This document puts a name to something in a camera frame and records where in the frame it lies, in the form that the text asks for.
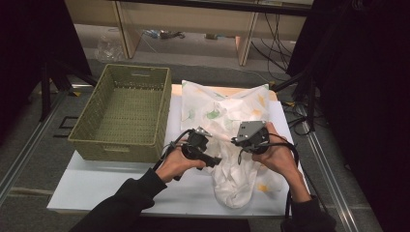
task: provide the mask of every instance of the black jacket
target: black jacket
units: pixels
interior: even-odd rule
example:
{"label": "black jacket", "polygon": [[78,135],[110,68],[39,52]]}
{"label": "black jacket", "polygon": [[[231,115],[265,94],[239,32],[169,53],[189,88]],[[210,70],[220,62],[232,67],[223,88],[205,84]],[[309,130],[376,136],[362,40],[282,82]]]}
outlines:
{"label": "black jacket", "polygon": [[[146,227],[138,225],[141,223],[139,215],[142,210],[154,206],[153,198],[165,188],[166,184],[150,168],[139,180],[128,179],[113,196],[96,206],[71,231],[146,231]],[[309,202],[292,202],[291,209],[292,219],[282,223],[282,230],[334,231],[335,220],[321,212],[316,197],[313,196]],[[155,219],[152,217],[149,220],[153,226],[157,224]]]}

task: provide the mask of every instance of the white platform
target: white platform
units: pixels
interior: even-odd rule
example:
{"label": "white platform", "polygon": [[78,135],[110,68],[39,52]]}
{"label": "white platform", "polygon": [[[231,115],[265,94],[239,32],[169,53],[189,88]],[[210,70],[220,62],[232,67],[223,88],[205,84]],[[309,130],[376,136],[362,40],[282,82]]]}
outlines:
{"label": "white platform", "polygon": [[[165,144],[181,134],[181,96],[172,95]],[[270,101],[270,121],[279,134],[293,143],[279,101]],[[92,210],[114,194],[129,178],[139,179],[152,163],[129,163],[84,160],[78,152],[64,172],[47,208],[59,213],[80,213]],[[256,183],[263,173],[259,170]],[[146,216],[251,218],[284,215],[288,185],[282,179],[281,191],[263,192],[255,185],[250,202],[241,209],[220,204],[215,195],[212,177],[206,171],[188,170],[180,182],[172,181],[155,197],[155,206],[144,210]]]}

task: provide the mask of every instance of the wicker basket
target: wicker basket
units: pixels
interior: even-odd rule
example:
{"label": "wicker basket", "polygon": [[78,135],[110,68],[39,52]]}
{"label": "wicker basket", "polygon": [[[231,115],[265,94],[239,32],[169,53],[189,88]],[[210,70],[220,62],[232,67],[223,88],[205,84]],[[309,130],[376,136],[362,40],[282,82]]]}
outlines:
{"label": "wicker basket", "polygon": [[107,65],[69,141],[85,160],[156,162],[171,88],[168,68]]}

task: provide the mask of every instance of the hand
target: hand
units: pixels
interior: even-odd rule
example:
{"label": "hand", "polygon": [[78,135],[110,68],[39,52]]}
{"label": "hand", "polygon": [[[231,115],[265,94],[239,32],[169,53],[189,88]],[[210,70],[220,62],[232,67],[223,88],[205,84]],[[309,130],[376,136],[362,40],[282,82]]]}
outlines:
{"label": "hand", "polygon": [[[278,132],[271,122],[266,123],[270,143],[283,143],[284,137],[278,137]],[[282,175],[289,184],[292,198],[295,202],[305,202],[311,199],[308,189],[305,186],[302,173],[299,171],[289,148],[285,146],[272,146],[261,155],[252,155],[254,161],[263,163],[269,169]]]}
{"label": "hand", "polygon": [[192,167],[202,168],[206,164],[202,160],[187,159],[177,147],[166,158],[162,165],[157,169],[157,175],[164,183],[169,183],[176,176],[182,176],[184,172]]}

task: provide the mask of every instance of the person's left hand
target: person's left hand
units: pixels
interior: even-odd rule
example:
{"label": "person's left hand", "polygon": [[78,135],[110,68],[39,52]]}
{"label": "person's left hand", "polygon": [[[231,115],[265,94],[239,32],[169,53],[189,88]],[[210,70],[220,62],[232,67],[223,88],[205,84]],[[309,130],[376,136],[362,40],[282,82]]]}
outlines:
{"label": "person's left hand", "polygon": [[164,183],[171,182],[176,176],[182,176],[184,172],[192,167],[202,168],[206,164],[202,160],[187,159],[182,154],[181,148],[177,147],[166,158],[162,165],[157,169],[157,175]]}

